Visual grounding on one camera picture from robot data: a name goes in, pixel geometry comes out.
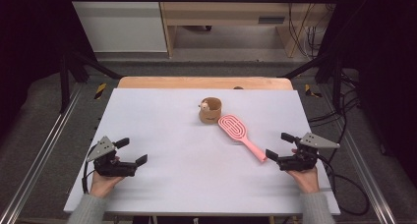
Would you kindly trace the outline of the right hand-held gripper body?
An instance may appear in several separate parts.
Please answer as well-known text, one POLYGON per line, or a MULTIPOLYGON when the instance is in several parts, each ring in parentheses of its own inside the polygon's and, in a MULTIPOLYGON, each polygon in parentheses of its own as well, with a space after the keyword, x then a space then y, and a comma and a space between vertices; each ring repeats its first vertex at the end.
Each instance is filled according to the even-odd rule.
POLYGON ((294 143, 296 145, 296 152, 293 155, 278 158, 277 165, 281 171, 312 169, 315 167, 319 158, 318 150, 320 148, 340 148, 338 143, 312 133, 307 133, 304 137, 298 139, 294 143))

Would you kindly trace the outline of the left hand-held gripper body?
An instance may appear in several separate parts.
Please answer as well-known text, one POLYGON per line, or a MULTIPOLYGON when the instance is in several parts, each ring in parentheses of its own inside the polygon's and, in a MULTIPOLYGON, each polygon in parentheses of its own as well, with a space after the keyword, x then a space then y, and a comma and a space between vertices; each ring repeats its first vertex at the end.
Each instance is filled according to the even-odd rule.
POLYGON ((138 166, 135 162, 121 162, 116 159, 115 141, 104 136, 88 153, 86 163, 93 162, 94 170, 105 177, 133 177, 138 166))

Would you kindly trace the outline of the pink hairbrush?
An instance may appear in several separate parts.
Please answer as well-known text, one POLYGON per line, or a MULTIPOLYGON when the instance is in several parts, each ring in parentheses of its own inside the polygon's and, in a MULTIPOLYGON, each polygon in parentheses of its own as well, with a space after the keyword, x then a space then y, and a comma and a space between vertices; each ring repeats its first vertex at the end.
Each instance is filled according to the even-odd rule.
POLYGON ((245 144, 258 160, 264 162, 267 159, 266 154, 248 139, 247 128, 238 117, 231 114, 223 115, 219 118, 217 124, 233 140, 237 140, 245 144))

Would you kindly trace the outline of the person's left hand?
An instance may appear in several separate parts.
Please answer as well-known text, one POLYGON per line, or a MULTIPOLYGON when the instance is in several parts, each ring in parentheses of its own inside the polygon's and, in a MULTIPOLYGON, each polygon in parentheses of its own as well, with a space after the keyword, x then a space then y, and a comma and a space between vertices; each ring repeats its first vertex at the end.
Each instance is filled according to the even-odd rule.
POLYGON ((114 187, 123 180, 123 177, 105 177, 94 171, 89 194, 91 196, 106 198, 114 187))

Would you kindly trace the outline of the person's right hand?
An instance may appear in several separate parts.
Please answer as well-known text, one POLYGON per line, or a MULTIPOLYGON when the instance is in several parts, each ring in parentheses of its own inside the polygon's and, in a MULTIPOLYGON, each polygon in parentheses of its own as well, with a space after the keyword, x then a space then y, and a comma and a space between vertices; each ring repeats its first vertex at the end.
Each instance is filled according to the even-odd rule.
POLYGON ((317 167, 303 171, 289 170, 287 174, 294 179, 304 194, 313 194, 320 191, 317 167))

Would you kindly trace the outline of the yellow black tape marker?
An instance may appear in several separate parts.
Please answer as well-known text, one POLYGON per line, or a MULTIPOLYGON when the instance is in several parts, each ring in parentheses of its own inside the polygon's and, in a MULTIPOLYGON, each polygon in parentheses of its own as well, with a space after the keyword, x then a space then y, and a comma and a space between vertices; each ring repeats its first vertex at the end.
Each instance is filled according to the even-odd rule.
POLYGON ((323 95, 316 84, 305 84, 305 95, 321 98, 323 95))
POLYGON ((96 90, 96 93, 94 95, 94 99, 99 99, 102 96, 105 88, 106 88, 106 84, 105 83, 100 84, 98 86, 97 90, 96 90))

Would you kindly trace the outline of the brown cup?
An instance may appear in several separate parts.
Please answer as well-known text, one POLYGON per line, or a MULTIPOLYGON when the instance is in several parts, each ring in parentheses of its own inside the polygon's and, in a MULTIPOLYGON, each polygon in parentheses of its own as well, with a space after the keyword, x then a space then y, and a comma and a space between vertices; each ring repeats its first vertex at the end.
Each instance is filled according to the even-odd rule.
POLYGON ((210 111, 203 111, 200 109, 199 118, 205 124, 216 124, 221 117, 222 102, 216 97, 206 97, 202 101, 204 100, 208 102, 210 111))

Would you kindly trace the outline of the white cabinet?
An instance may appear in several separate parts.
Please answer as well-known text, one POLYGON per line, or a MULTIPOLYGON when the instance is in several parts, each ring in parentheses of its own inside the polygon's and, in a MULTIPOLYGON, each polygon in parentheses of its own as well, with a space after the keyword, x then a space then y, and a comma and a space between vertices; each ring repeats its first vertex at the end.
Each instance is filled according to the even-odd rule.
POLYGON ((157 2, 74 2, 95 53, 166 52, 157 2))

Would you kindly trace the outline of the wooden desk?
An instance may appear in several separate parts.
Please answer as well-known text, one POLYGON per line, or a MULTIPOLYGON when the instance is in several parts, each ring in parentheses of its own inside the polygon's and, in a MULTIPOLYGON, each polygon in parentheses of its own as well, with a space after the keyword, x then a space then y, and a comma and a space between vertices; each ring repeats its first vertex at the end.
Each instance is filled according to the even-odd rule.
POLYGON ((305 28, 324 28, 331 4, 162 2, 164 24, 180 26, 272 26, 289 58, 301 51, 305 28))

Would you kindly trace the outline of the aluminium floor rail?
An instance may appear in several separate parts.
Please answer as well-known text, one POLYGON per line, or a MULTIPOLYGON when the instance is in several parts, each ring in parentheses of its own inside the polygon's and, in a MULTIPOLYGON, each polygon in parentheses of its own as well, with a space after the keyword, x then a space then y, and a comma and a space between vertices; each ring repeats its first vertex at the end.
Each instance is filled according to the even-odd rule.
MULTIPOLYGON (((330 113, 335 112, 336 106, 343 108, 345 106, 344 97, 347 97, 347 100, 356 101, 354 99, 357 95, 353 88, 348 88, 346 92, 343 92, 341 96, 335 97, 336 106, 333 106, 332 102, 332 91, 335 89, 331 88, 326 84, 319 84, 319 90, 324 96, 325 109, 329 109, 330 113)), ((379 219, 380 224, 397 224, 394 215, 387 204, 387 201, 375 179, 374 175, 371 172, 370 167, 368 166, 364 156, 361 154, 354 138, 347 129, 347 119, 346 115, 342 116, 331 116, 331 120, 323 124, 330 126, 318 126, 320 131, 323 131, 325 136, 330 136, 331 139, 340 140, 341 149, 345 151, 350 159, 349 166, 353 167, 356 172, 357 178, 361 182, 362 189, 368 198, 370 205, 372 205, 376 216, 379 219)))
POLYGON ((0 224, 15 224, 23 207, 25 206, 30 193, 36 184, 46 161, 49 158, 56 142, 60 138, 77 102, 84 86, 82 84, 75 84, 67 107, 60 113, 55 120, 53 127, 49 131, 45 141, 42 144, 39 152, 36 155, 33 163, 27 171, 19 188, 15 192, 13 198, 0 215, 0 224))

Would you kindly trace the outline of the black frame strut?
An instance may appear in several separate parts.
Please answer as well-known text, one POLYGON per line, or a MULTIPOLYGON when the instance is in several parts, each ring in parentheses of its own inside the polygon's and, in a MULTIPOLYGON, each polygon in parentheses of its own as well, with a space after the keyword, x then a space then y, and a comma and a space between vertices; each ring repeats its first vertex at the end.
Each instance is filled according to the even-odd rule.
POLYGON ((123 78, 122 75, 111 71, 110 69, 99 64, 96 60, 93 60, 79 52, 63 54, 60 58, 59 66, 61 85, 61 113, 64 113, 70 105, 69 74, 72 74, 78 83, 85 83, 89 79, 89 74, 87 73, 85 66, 90 66, 113 80, 121 80, 123 78))
POLYGON ((283 75, 283 77, 291 80, 313 67, 319 68, 315 76, 318 84, 325 84, 329 78, 332 78, 331 105, 340 113, 342 58, 338 54, 324 53, 301 67, 283 75))

